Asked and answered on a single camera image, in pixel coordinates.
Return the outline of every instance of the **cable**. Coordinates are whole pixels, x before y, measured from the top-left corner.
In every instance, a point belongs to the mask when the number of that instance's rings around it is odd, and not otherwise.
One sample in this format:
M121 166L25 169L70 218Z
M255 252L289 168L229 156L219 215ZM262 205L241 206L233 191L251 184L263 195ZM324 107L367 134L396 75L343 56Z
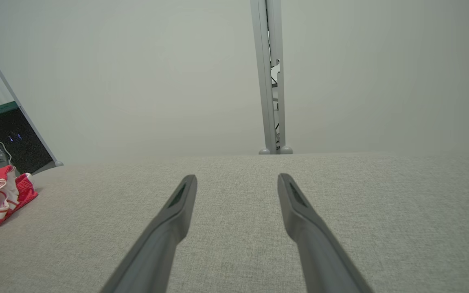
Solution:
M12 165L12 155L6 150L5 144L0 141L0 144L3 146L3 149L8 154L8 165Z

